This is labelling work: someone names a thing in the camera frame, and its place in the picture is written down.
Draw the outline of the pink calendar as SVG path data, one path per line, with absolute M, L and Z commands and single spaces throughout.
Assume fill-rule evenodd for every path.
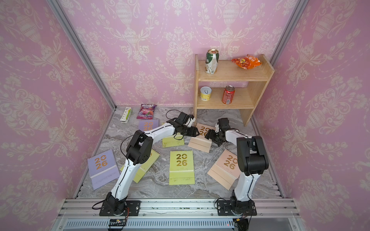
M 240 176 L 237 156 L 229 150 L 224 150 L 214 165 L 207 172 L 224 188 L 230 190 L 235 180 Z
M 215 130 L 215 127 L 201 123 L 197 123 L 196 127 L 198 128 L 199 135 L 190 139 L 188 147 L 209 153 L 212 146 L 212 141 L 206 139 L 205 136 L 209 130 Z

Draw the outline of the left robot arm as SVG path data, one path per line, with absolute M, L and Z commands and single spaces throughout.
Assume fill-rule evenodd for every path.
M 124 170 L 120 174 L 115 186 L 107 194 L 103 202 L 101 213 L 109 215 L 128 215 L 126 204 L 129 188 L 139 168 L 148 161 L 153 144 L 180 133 L 183 136 L 197 137 L 199 131 L 193 126 L 195 117 L 181 112 L 178 117 L 166 121 L 162 126 L 149 131 L 137 130 L 126 148 Z

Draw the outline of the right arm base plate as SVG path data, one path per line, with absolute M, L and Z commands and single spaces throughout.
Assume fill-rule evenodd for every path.
M 220 200 L 216 202 L 217 213 L 219 216 L 256 216 L 256 206 L 253 200 L 229 201 Z

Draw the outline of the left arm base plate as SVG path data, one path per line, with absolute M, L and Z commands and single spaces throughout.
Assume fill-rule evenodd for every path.
M 107 216 L 128 216 L 128 217 L 136 217 L 140 211 L 140 200 L 129 200 L 125 202 L 125 208 L 122 212 L 114 212 L 106 202 L 103 203 L 102 208 L 100 209 L 99 216 L 107 217 Z

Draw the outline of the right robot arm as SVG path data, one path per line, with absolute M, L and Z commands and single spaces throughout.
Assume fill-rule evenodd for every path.
M 237 215 L 245 213 L 248 216 L 255 216 L 252 192 L 259 177 L 269 167 L 262 137 L 248 137 L 238 129 L 230 127 L 228 118 L 221 118 L 215 129 L 209 130 L 205 138 L 212 140 L 218 146 L 230 142 L 237 147 L 237 161 L 241 176 L 230 197 L 230 208 Z

